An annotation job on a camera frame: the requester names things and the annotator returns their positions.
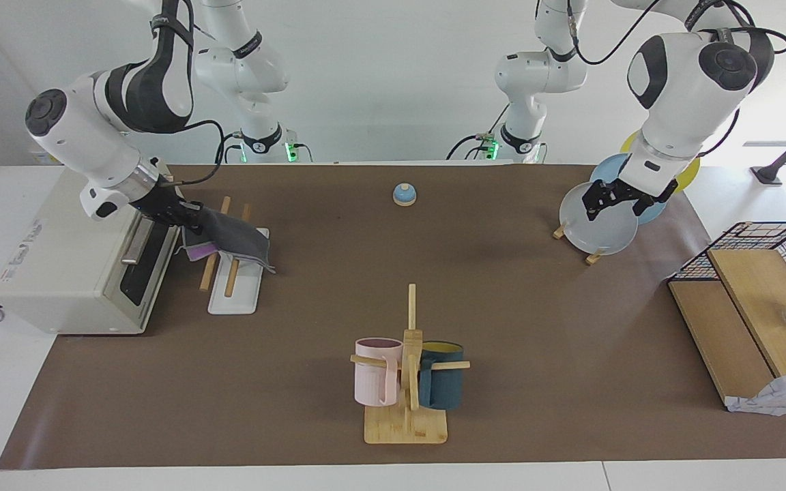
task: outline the gray cloth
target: gray cloth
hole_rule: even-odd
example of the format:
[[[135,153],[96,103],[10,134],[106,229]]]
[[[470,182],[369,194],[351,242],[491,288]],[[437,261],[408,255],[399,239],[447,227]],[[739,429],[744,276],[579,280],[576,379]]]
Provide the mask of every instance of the gray cloth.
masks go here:
[[[199,211],[199,226],[202,227],[202,233],[184,229],[181,234],[191,261],[218,250],[231,254],[239,261],[262,265],[269,273],[275,273],[275,268],[269,264],[269,239],[256,227],[207,207]],[[190,250],[201,250],[203,253],[196,256],[190,254]]]

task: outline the wire basket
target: wire basket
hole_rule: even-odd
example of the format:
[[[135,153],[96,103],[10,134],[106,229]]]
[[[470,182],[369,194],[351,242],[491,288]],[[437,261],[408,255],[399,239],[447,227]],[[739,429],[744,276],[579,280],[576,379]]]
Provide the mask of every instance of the wire basket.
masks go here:
[[[670,282],[704,282],[719,280],[708,251],[717,249],[775,249],[786,262],[786,222],[740,222],[715,240],[699,255],[689,260]]]

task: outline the white table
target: white table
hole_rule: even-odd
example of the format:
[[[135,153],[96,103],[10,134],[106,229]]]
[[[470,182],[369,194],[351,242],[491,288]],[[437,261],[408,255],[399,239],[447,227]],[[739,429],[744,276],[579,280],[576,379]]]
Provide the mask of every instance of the white table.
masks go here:
[[[62,168],[57,167],[0,167],[0,271],[61,171]],[[712,238],[737,221],[786,220],[785,189],[758,186],[748,171],[739,168],[703,168],[686,193]],[[77,196],[75,206],[79,206]],[[53,336],[35,329],[16,315],[8,315],[0,323],[0,453],[53,340]],[[77,486],[86,491],[96,488],[337,490],[360,486],[385,491],[401,490],[406,478],[439,490],[756,491],[786,489],[786,460],[0,471],[0,488],[25,491],[72,489]]]

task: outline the brown table mat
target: brown table mat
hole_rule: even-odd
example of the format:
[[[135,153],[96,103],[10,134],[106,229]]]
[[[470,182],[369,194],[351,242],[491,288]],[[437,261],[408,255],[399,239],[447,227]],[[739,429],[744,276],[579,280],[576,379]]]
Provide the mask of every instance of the brown table mat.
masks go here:
[[[207,314],[205,261],[175,256],[144,335],[56,339],[0,469],[786,457],[786,416],[724,410],[662,284],[708,244],[682,195],[593,267],[552,239],[591,170],[222,168],[185,193],[270,228],[257,313]],[[464,402],[445,445],[365,445],[347,358],[402,335],[409,282],[425,338],[465,345]]]

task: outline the white wall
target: white wall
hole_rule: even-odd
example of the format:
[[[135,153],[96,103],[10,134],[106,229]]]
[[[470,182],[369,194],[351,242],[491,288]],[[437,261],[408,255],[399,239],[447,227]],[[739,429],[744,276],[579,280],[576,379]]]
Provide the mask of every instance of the white wall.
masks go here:
[[[745,3],[759,24],[786,32],[786,2]],[[443,158],[460,137],[486,130],[505,105],[493,83],[497,60],[541,47],[532,0],[256,0],[246,9],[290,67],[290,87],[272,96],[281,121],[319,161]],[[636,16],[591,2],[581,28],[585,54],[605,54]],[[23,114],[34,93],[144,59],[147,20],[120,0],[0,0],[0,164],[31,161]],[[201,11],[197,22],[203,25]],[[579,92],[549,95],[549,161],[598,162],[617,151],[645,118],[625,84],[631,53],[653,33],[681,30],[674,19],[649,15]],[[196,40],[197,48],[210,45],[201,35]],[[742,109],[732,140],[772,121],[785,90],[783,55]],[[215,93],[199,83],[194,93],[194,121],[214,118],[236,130]],[[171,162],[209,161],[215,147],[213,130],[136,139]]]

